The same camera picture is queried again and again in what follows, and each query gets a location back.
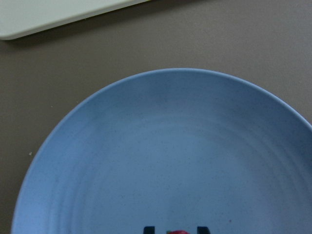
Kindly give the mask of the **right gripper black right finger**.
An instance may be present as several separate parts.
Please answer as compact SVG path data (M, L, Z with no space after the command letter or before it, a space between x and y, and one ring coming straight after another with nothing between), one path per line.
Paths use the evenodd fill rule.
M210 234L210 230L206 226L197 226L197 234Z

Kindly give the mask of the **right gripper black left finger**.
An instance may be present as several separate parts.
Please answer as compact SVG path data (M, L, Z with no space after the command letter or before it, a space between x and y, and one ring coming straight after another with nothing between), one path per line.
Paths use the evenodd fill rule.
M143 234L155 234L155 226L144 227Z

